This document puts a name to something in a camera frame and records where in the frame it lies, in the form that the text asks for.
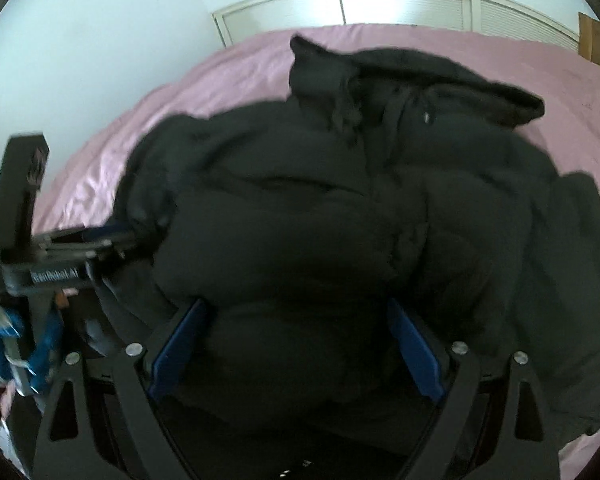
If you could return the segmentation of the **blue gloved hand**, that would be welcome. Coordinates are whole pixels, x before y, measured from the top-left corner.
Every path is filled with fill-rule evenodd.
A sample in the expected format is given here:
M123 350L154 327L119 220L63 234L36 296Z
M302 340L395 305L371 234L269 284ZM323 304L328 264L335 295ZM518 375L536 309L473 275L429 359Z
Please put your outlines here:
M57 310L50 310L42 336L30 352L19 349L26 329L26 323L15 310L0 304L0 388L15 382L23 396L42 396L50 391L58 371L62 319Z

